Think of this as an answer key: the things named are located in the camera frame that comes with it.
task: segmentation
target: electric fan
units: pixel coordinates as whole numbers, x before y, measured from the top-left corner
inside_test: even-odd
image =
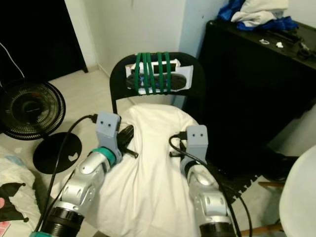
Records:
[[[33,155],[33,163],[37,170],[52,174],[57,155],[66,132],[51,136],[62,123],[66,104],[61,92],[52,84],[35,83],[23,79],[11,81],[3,86],[0,83],[0,131],[19,140],[44,140],[37,146]],[[61,153],[57,172],[72,166],[80,156],[82,145],[80,139],[69,134]]]

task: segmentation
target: fan base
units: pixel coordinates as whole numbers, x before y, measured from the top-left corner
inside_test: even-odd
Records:
[[[57,155],[60,146],[66,136],[66,132],[53,134],[42,141],[33,154],[33,163],[35,168],[44,173],[52,174],[56,165]],[[80,139],[70,133],[64,149],[60,155],[57,173],[70,168],[76,163],[82,151]]]

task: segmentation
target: wooden stool leg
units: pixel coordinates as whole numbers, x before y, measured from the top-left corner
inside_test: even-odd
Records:
[[[258,182],[259,185],[262,187],[284,187],[284,183],[278,183],[278,182]]]
[[[268,232],[276,232],[276,231],[283,231],[281,223],[254,228],[252,229],[252,234],[259,235],[259,234],[264,234]],[[248,235],[249,235],[249,230],[241,231],[241,236],[248,236]]]

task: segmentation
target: chair backrest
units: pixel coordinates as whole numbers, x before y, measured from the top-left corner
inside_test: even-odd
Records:
[[[170,60],[178,59],[181,63],[181,66],[190,66],[193,65],[193,77],[192,77],[192,85],[190,89],[180,90],[177,92],[171,91],[170,93],[165,92],[164,94],[172,94],[172,95],[185,95],[194,97],[198,101],[198,108],[202,113],[203,110],[203,102],[205,97],[205,74],[202,66],[198,62],[198,60],[186,53],[169,53]],[[151,61],[157,61],[157,54],[151,54]],[[128,89],[126,87],[126,71],[125,66],[129,64],[136,63],[136,55],[130,55],[122,60],[120,60],[116,66],[114,67],[111,77],[110,77],[110,91],[111,91],[111,100],[113,113],[117,114],[117,104],[116,100],[137,96],[139,95],[137,91],[134,89]]]

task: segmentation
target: white chair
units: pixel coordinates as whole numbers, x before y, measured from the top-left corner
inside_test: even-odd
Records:
[[[253,235],[284,231],[287,237],[316,236],[316,146],[294,163],[284,183],[259,182],[263,187],[283,187],[279,213],[281,223],[253,229]],[[241,232],[248,236],[249,230]]]

